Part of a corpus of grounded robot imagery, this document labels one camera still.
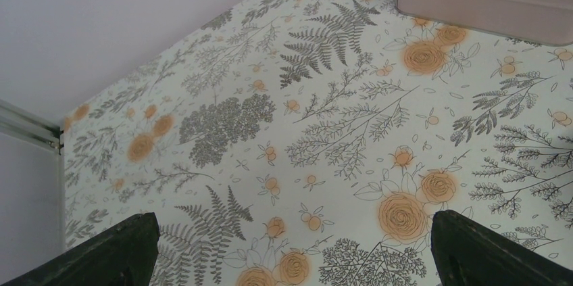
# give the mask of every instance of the orange rose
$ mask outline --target orange rose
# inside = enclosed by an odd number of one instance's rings
[[[264,267],[249,268],[239,275],[236,286],[275,286],[271,272]]]
[[[445,173],[430,173],[422,179],[422,192],[432,203],[448,201],[455,193],[453,180]]]
[[[140,162],[153,149],[153,137],[149,134],[139,134],[129,145],[127,157],[131,162]]]
[[[406,47],[404,64],[410,70],[431,74],[445,63],[445,54],[431,41],[420,41]]]
[[[456,26],[445,26],[438,29],[438,35],[434,39],[434,43],[440,46],[454,45],[466,39],[466,34],[466,29]]]
[[[413,195],[394,193],[378,210],[380,227],[394,239],[412,243],[428,232],[428,217],[423,205]]]
[[[280,264],[274,267],[274,280],[287,285],[298,285],[306,280],[309,273],[309,262],[305,255],[290,252],[280,259]]]
[[[153,117],[153,115],[155,115],[156,111],[157,111],[157,106],[156,105],[150,105],[145,110],[145,117],[147,119],[150,119],[151,117]]]
[[[175,119],[172,115],[161,116],[153,125],[153,136],[159,137],[167,134],[173,127]]]
[[[84,118],[89,112],[89,105],[87,103],[81,105],[74,112],[74,120],[80,120]]]
[[[271,218],[266,226],[269,237],[276,238],[284,233],[284,222],[280,217]]]

